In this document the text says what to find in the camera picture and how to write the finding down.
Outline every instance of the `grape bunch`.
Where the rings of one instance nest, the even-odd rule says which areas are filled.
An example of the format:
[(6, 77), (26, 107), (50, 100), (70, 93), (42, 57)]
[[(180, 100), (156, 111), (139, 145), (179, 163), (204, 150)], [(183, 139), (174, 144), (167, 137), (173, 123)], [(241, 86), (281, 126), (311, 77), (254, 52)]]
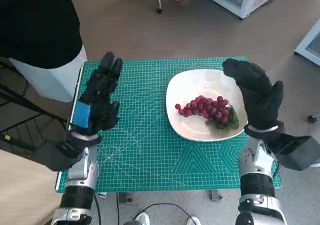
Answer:
[(174, 107), (181, 116), (186, 118), (198, 115), (222, 126), (234, 122), (236, 116), (233, 107), (229, 106), (229, 101), (222, 96), (218, 96), (216, 100), (213, 100), (200, 95), (187, 103), (184, 108), (178, 103)]

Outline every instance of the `blue tape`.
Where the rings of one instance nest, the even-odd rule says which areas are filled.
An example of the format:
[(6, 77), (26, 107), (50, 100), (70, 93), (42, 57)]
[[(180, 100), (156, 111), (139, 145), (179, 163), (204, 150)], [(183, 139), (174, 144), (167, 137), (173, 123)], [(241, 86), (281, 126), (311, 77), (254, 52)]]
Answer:
[(87, 129), (89, 127), (91, 105), (85, 104), (81, 101), (77, 101), (75, 104), (72, 123)]

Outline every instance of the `person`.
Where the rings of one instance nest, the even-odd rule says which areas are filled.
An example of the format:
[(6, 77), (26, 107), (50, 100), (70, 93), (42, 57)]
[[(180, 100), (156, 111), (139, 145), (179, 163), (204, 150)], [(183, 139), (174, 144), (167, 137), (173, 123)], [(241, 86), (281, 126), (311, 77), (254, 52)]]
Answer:
[(0, 0), (0, 57), (37, 92), (70, 102), (87, 61), (71, 0)]
[[(186, 225), (201, 225), (200, 220), (196, 216), (192, 216), (192, 219), (189, 218)], [(135, 218), (135, 220), (127, 221), (123, 225), (150, 225), (150, 218), (146, 212), (142, 212)]]

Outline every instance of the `black shirt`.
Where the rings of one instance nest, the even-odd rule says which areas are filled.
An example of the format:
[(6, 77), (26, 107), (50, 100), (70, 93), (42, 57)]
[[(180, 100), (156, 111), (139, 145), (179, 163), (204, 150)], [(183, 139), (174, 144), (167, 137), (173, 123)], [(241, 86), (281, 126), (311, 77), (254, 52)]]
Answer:
[(82, 48), (71, 0), (0, 0), (0, 57), (53, 69)]

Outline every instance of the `white plate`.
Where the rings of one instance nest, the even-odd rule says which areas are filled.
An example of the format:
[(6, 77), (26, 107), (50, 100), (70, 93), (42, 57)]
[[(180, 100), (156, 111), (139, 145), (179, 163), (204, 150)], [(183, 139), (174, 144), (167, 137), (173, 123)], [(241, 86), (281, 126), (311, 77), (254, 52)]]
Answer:
[[(218, 130), (207, 126), (206, 119), (201, 116), (184, 117), (178, 114), (176, 104), (183, 108), (199, 95), (213, 100), (218, 96), (227, 99), (236, 111), (239, 128)], [(166, 111), (176, 133), (193, 141), (212, 142), (233, 138), (244, 131), (248, 121), (242, 94), (235, 80), (214, 69), (189, 70), (174, 76), (166, 90)]]

